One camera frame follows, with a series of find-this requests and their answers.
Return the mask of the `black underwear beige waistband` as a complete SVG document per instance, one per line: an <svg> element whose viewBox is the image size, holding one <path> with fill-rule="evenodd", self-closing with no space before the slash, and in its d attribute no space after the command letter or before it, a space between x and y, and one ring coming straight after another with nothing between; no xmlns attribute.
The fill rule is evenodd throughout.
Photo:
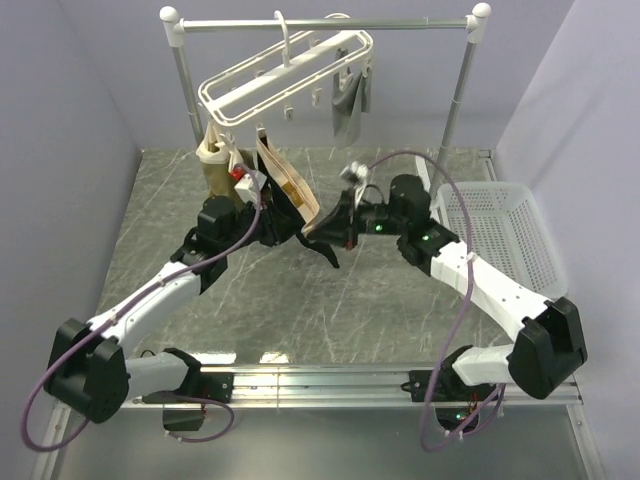
<svg viewBox="0 0 640 480"><path fill-rule="evenodd" d="M315 224L320 204L313 191L294 166L271 143L264 128L256 130L256 165L267 176L271 202L300 221L295 237Z"/></svg>

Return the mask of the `khaki underwear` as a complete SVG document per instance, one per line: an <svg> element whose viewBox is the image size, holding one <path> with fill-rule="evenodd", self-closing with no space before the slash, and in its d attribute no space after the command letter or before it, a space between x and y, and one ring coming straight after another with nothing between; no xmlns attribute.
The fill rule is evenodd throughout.
<svg viewBox="0 0 640 480"><path fill-rule="evenodd" d="M199 144L196 155L203 170L210 197L228 197L236 206L242 206L241 199L234 190L236 181L232 178L233 167L244 163L254 167L253 155L245 149L238 149L221 128L209 120L204 139Z"/></svg>

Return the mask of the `white clip hanger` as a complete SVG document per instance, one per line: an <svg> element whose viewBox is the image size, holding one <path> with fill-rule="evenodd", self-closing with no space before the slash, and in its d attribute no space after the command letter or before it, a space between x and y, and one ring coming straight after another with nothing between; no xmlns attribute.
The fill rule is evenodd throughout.
<svg viewBox="0 0 640 480"><path fill-rule="evenodd" d="M347 67L370 66L374 40L345 14L334 13L299 26L274 12L270 22L245 27L272 27L282 39L261 52L205 80L199 103L216 124L233 128L261 117L275 107L292 116L290 101L306 90L318 103L320 83Z"/></svg>

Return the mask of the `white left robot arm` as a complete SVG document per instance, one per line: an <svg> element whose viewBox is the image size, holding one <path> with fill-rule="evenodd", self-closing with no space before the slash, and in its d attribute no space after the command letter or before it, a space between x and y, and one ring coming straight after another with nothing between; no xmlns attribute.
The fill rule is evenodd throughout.
<svg viewBox="0 0 640 480"><path fill-rule="evenodd" d="M135 397L159 392L180 402L201 397L201 364L190 354L176 348L149 358L130 354L218 280L228 254L253 242L279 245L298 235L303 224L293 207L272 199L242 209L224 197L205 201L196 225L155 277L110 310L86 322L69 319L58 329L44 390L96 424Z"/></svg>

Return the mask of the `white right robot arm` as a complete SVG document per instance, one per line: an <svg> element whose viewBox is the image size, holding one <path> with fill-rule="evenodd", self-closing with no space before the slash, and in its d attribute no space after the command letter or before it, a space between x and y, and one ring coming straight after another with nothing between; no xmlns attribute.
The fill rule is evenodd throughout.
<svg viewBox="0 0 640 480"><path fill-rule="evenodd" d="M355 247L364 234L392 235L410 265L468 295L506 332L509 345L465 346L448 355L432 373L437 400L465 400L474 388L498 384L547 398L588 358L577 307L565 297L535 293L481 259L431 217L429 203L421 179L401 174L385 202L359 202L354 188L342 191L334 209L305 235L344 249Z"/></svg>

